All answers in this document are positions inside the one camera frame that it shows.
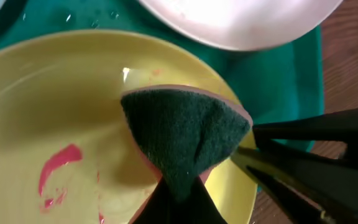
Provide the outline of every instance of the food residue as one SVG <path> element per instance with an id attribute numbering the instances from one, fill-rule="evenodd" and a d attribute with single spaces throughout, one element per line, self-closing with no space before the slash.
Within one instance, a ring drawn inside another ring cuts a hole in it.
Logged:
<path id="1" fill-rule="evenodd" d="M 100 214 L 100 212 L 99 212 L 99 222 L 100 222 L 100 224 L 104 223 L 104 217 L 102 214 Z"/>
<path id="2" fill-rule="evenodd" d="M 160 75 L 160 74 L 161 74 L 161 69 L 153 70 L 153 71 L 152 71 L 152 74 L 153 74 L 154 76 Z"/>
<path id="3" fill-rule="evenodd" d="M 74 144 L 71 144 L 58 153 L 54 154 L 42 168 L 39 184 L 38 184 L 38 194 L 42 197 L 43 190 L 45 184 L 52 174 L 57 168 L 67 165 L 71 162 L 76 162 L 82 160 L 82 153 L 81 150 L 76 147 Z M 55 204 L 61 204 L 67 194 L 67 189 L 62 188 L 62 192 L 58 195 L 57 199 L 54 198 L 47 198 L 44 200 L 44 207 L 41 209 L 41 212 L 45 213 L 45 209 L 47 210 L 50 208 L 54 202 Z"/>

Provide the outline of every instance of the yellow plate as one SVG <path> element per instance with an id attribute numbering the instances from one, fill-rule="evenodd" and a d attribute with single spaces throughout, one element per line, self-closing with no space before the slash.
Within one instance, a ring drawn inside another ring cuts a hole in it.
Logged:
<path id="1" fill-rule="evenodd" d="M 130 140 L 119 98 L 156 84 L 239 103 L 205 63 L 140 34 L 83 30 L 0 51 L 0 223 L 100 223 L 99 214 L 106 224 L 127 223 L 156 180 Z M 45 163 L 69 144 L 83 159 L 54 170 L 41 196 Z M 252 133 L 242 145 L 254 147 Z M 228 223 L 248 223 L 256 184 L 230 160 L 206 186 Z"/>

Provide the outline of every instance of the water droplet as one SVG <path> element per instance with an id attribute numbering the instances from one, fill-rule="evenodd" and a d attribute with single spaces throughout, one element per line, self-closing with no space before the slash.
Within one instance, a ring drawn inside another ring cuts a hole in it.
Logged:
<path id="1" fill-rule="evenodd" d="M 68 22 L 70 20 L 70 18 L 71 18 L 71 14 L 67 16 L 66 22 Z"/>
<path id="2" fill-rule="evenodd" d="M 111 19 L 118 19 L 118 17 L 119 17 L 119 14 L 118 14 L 117 11 L 111 11 L 111 12 L 109 13 L 109 15 L 110 15 L 110 18 L 111 18 Z"/>
<path id="3" fill-rule="evenodd" d="M 49 19 L 50 23 L 61 29 L 69 29 L 76 23 L 75 12 L 65 7 L 54 9 Z"/>
<path id="4" fill-rule="evenodd" d="M 94 29 L 97 29 L 97 28 L 99 28 L 99 20 L 98 19 L 96 19 L 95 21 L 93 21 L 92 22 L 92 24 L 91 24 L 91 27 L 92 28 L 94 28 Z"/>

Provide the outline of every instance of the scrubbing pad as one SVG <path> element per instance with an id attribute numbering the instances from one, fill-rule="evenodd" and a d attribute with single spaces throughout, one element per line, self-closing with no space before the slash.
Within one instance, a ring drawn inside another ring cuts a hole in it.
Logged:
<path id="1" fill-rule="evenodd" d="M 241 106 L 189 86 L 135 90 L 121 105 L 140 150 L 177 202 L 186 200 L 197 176 L 230 156 L 252 125 Z"/>

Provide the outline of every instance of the dish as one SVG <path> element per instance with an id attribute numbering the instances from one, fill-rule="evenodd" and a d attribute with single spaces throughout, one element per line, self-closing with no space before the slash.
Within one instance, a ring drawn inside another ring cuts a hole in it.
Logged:
<path id="1" fill-rule="evenodd" d="M 128 222 L 156 180 L 119 98 L 155 84 L 239 103 L 205 63 L 145 35 L 81 30 L 0 51 L 0 223 Z M 241 145 L 255 147 L 252 133 Z M 257 186 L 230 160 L 206 187 L 228 223 L 249 221 Z"/>
<path id="2" fill-rule="evenodd" d="M 327 18 L 342 0 L 139 2 L 193 40 L 226 50 L 260 50 L 303 36 Z"/>

